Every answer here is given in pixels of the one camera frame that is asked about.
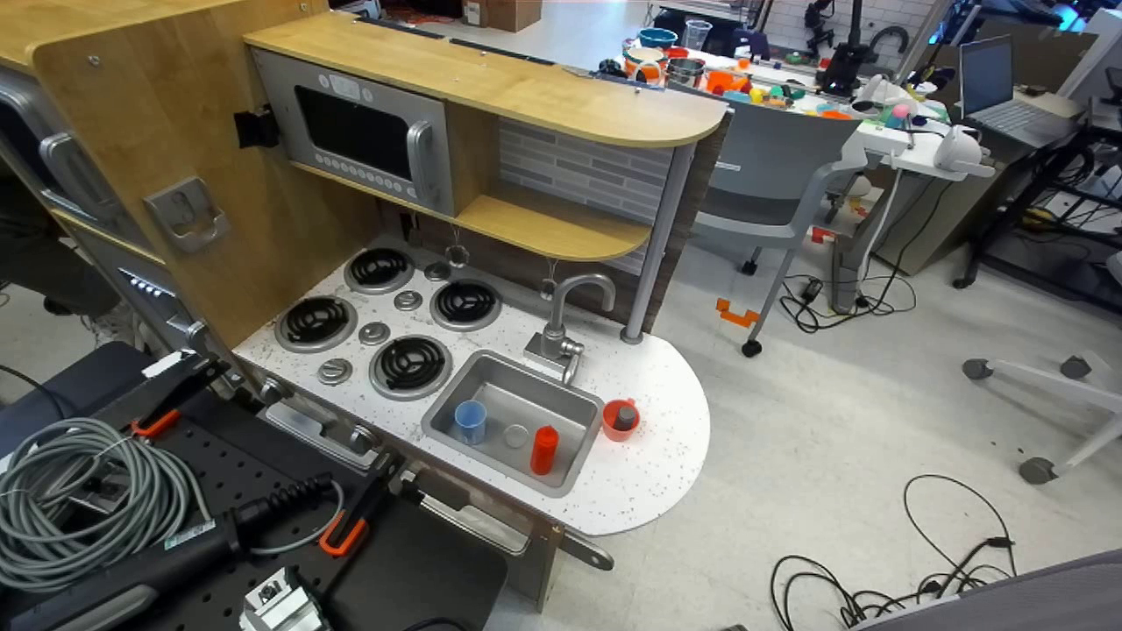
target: stove burner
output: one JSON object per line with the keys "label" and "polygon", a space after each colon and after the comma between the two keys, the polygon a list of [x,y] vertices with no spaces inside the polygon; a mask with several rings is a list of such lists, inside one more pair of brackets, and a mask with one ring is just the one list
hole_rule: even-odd
{"label": "stove burner", "polygon": [[479,282],[452,282],[430,298],[430,319],[446,329],[479,329],[499,319],[499,294]]}
{"label": "stove burner", "polygon": [[420,294],[418,291],[400,291],[400,294],[393,294],[393,305],[400,309],[400,311],[418,311],[420,309]]}
{"label": "stove burner", "polygon": [[427,276],[427,282],[450,282],[450,276],[452,276],[452,266],[442,263],[442,259],[437,259],[437,263],[427,263],[427,266],[425,266],[425,276]]}
{"label": "stove burner", "polygon": [[356,342],[376,346],[376,343],[389,342],[389,326],[386,323],[369,323],[369,326],[356,329]]}
{"label": "stove burner", "polygon": [[331,294],[300,298],[278,323],[278,342],[296,356],[318,356],[348,342],[353,329],[353,319],[356,319],[353,305],[345,298],[331,298]]}
{"label": "stove burner", "polygon": [[452,356],[427,336],[400,336],[372,358],[372,387],[389,400],[420,400],[446,387]]}
{"label": "stove burner", "polygon": [[409,263],[409,255],[404,255],[396,251],[365,251],[348,266],[348,284],[353,291],[372,291],[372,294],[396,291],[409,276],[415,276],[415,263]]}

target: faucet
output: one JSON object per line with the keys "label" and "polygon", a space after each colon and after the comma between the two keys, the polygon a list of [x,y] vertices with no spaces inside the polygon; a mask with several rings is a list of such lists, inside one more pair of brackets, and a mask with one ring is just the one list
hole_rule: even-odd
{"label": "faucet", "polygon": [[602,311],[618,309],[618,284],[602,275],[575,275],[557,284],[555,311],[541,332],[525,343],[525,356],[543,358],[562,369],[562,384],[570,387],[586,346],[566,332],[566,303],[575,288],[598,288]]}

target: gray floor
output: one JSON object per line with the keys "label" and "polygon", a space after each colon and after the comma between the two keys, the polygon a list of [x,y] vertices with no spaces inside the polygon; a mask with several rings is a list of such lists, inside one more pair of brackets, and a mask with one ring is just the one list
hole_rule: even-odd
{"label": "gray floor", "polygon": [[[643,3],[562,0],[524,36],[446,30],[591,66],[639,21]],[[819,259],[823,252],[809,251],[802,272],[819,272]],[[618,559],[612,577],[562,559],[548,612],[533,615],[506,595],[491,628],[769,631],[780,628],[769,568],[785,551],[831,564],[850,586],[905,592],[923,577],[948,572],[902,513],[902,485],[923,469],[985,490],[1010,518],[1024,568],[1118,546],[1118,446],[1051,488],[1028,488],[1013,475],[1032,452],[1067,456],[1103,414],[1006,384],[971,387],[961,374],[961,363],[975,356],[1054,364],[1078,350],[1095,364],[1092,384],[1118,392],[1118,316],[1067,305],[991,272],[971,291],[950,291],[948,275],[948,263],[917,275],[912,284],[923,305],[894,319],[802,336],[776,316],[769,350],[742,363],[742,332],[720,326],[712,303],[734,294],[734,305],[754,305],[760,282],[742,282],[729,263],[691,251],[659,316],[659,336],[686,356],[712,400],[712,456],[699,488],[666,518],[602,541]],[[42,316],[39,298],[15,288],[7,298],[3,364],[46,380],[96,346],[77,319]],[[0,374],[0,400],[19,392],[20,387]],[[916,502],[950,556],[997,534],[990,513],[958,490],[930,488]],[[798,591],[796,621],[838,628],[834,595]]]}

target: microwave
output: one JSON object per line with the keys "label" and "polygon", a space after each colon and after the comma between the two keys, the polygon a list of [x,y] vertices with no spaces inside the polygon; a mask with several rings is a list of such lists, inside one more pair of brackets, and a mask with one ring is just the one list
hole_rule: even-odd
{"label": "microwave", "polygon": [[268,51],[252,65],[296,165],[456,214],[442,101]]}

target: gray cable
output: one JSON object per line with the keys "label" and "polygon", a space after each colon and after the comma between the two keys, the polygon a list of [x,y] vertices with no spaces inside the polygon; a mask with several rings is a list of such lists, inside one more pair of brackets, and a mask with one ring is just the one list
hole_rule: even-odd
{"label": "gray cable", "polygon": [[318,531],[312,531],[312,534],[305,534],[298,541],[278,545],[278,546],[252,546],[250,556],[252,559],[279,559],[279,556],[292,556],[292,551],[310,546],[312,541],[318,541],[331,531],[331,524],[337,515],[345,515],[345,485],[331,480],[331,488],[337,490],[337,513]]}
{"label": "gray cable", "polygon": [[[126,497],[107,515],[60,531],[69,495],[116,467]],[[60,592],[82,577],[116,564],[189,527],[194,510],[210,524],[194,469],[151,443],[96,419],[46,426],[26,440],[0,476],[0,586]]]}

